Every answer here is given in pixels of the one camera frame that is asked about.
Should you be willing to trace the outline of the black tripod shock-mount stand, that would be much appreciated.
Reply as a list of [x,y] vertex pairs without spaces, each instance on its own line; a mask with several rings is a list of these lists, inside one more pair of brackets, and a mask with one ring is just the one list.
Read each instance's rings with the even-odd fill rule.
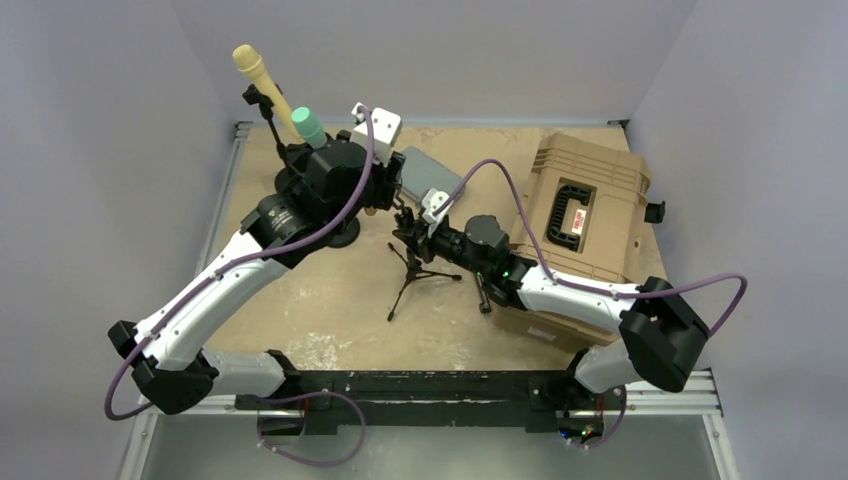
[[391,322],[394,319],[396,309],[398,307],[400,299],[403,296],[404,291],[413,282],[433,277],[445,277],[451,279],[452,281],[461,281],[463,279],[460,274],[449,274],[433,270],[426,270],[423,268],[422,261],[415,256],[413,251],[406,248],[405,254],[401,254],[400,251],[391,242],[388,242],[387,246],[398,258],[400,258],[404,262],[406,268],[405,281],[401,286],[400,290],[398,291],[395,302],[387,315],[388,322]]

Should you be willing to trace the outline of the mint green microphone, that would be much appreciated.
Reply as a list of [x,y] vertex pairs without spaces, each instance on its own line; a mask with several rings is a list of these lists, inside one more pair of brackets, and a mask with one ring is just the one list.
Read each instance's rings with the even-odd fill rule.
[[291,121],[300,137],[313,149],[327,145],[324,126],[318,116],[308,107],[300,106],[291,113]]

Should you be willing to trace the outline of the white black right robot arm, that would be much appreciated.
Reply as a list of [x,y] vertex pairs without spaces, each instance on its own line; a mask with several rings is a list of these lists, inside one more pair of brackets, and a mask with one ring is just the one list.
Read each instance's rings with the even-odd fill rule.
[[604,283],[546,270],[514,252],[491,215],[476,215],[457,230],[433,225],[409,207],[394,215],[392,234],[418,260],[439,257],[474,274],[488,299],[504,308],[569,317],[617,340],[579,353],[561,381],[564,399],[584,407],[613,387],[645,381],[681,392],[709,338],[709,329],[671,285],[658,277],[643,284]]

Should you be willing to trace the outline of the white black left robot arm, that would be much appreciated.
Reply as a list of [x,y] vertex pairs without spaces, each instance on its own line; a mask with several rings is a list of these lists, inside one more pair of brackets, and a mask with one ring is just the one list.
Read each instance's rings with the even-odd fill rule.
[[149,406],[182,413],[209,396],[253,395],[272,408],[297,399],[298,382],[276,352],[228,353],[207,341],[248,300],[327,247],[362,209],[388,210],[401,185],[402,154],[380,157],[339,136],[280,145],[278,190],[262,198],[217,257],[176,298],[139,322],[108,332]]

